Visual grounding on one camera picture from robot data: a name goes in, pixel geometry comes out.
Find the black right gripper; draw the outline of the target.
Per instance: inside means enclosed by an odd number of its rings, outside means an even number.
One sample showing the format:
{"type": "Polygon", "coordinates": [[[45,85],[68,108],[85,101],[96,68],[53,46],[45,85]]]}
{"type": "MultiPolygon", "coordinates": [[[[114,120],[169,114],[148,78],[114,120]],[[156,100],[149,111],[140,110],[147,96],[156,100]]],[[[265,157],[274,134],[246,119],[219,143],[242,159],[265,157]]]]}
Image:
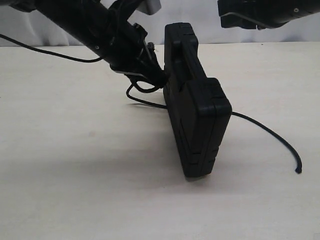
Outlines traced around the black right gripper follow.
{"type": "Polygon", "coordinates": [[[320,12],[318,0],[219,0],[217,6],[225,29],[276,29],[320,12]]]}

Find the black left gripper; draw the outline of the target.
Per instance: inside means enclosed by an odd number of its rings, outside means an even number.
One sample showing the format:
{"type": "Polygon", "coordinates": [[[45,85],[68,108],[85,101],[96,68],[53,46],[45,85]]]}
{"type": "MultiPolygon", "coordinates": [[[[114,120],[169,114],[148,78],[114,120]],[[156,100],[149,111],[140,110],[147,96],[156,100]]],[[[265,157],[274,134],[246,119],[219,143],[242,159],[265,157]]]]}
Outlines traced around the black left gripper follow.
{"type": "Polygon", "coordinates": [[[94,52],[110,68],[129,78],[146,78],[155,87],[164,87],[168,77],[159,65],[155,49],[145,42],[147,32],[140,25],[108,22],[94,26],[94,52]]]}

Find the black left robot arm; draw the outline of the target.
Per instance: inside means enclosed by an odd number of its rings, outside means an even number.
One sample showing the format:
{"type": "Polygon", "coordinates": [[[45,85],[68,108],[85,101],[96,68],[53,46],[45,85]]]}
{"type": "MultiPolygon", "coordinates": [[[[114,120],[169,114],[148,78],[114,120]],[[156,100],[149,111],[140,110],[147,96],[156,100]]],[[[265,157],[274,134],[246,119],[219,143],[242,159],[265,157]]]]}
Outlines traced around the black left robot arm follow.
{"type": "Polygon", "coordinates": [[[99,0],[2,0],[0,4],[25,13],[40,12],[132,83],[163,88],[168,81],[153,43],[145,42],[146,30],[128,21],[136,10],[157,13],[162,7],[158,0],[116,0],[110,7],[99,0]]]}

